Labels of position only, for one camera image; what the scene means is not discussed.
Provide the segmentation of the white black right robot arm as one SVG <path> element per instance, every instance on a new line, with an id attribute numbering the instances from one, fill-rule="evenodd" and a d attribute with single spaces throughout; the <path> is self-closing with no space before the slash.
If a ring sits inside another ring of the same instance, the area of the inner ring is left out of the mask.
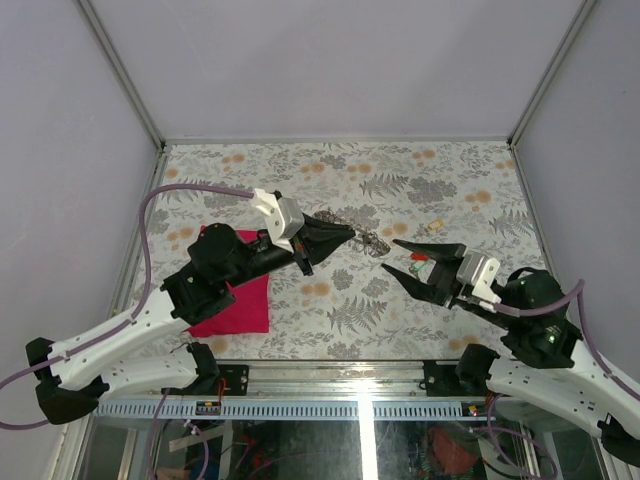
<path id="1" fill-rule="evenodd" d="M 581 428 L 615 458 L 639 464 L 639 385 L 568 318 L 570 303 L 584 302 L 582 282 L 565 293 L 548 271 L 523 267 L 500 284 L 499 260 L 463 244 L 395 243 L 434 264 L 426 281 L 385 268 L 412 298 L 458 307 L 505 332 L 506 356 L 480 344 L 465 347 L 455 367 L 463 392 L 524 400 Z"/>

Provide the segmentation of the green tag key set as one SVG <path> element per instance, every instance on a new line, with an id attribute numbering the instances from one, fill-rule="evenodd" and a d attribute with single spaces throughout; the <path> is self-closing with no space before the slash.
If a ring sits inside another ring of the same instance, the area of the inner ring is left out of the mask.
<path id="1" fill-rule="evenodd" d="M 418 275 L 419 272 L 424 268 L 424 266 L 425 266 L 424 263 L 414 263 L 413 265 L 410 266 L 409 271 L 413 275 Z"/>

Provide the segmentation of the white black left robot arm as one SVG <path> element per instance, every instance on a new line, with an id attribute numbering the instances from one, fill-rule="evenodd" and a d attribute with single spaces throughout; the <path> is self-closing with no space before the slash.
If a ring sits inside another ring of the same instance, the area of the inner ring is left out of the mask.
<path id="1" fill-rule="evenodd" d="M 45 418 L 53 425 L 70 423 L 118 395 L 214 392 L 219 367 L 211 350 L 199 342 L 157 358 L 131 355 L 153 340 L 221 314 L 235 303 L 235 287 L 290 264 L 311 275 L 315 265 L 355 235 L 347 225 L 305 217 L 289 249 L 282 249 L 264 230 L 246 242 L 227 224 L 205 227 L 188 249 L 189 262 L 136 307 L 74 338 L 54 342 L 39 337 L 27 344 Z"/>

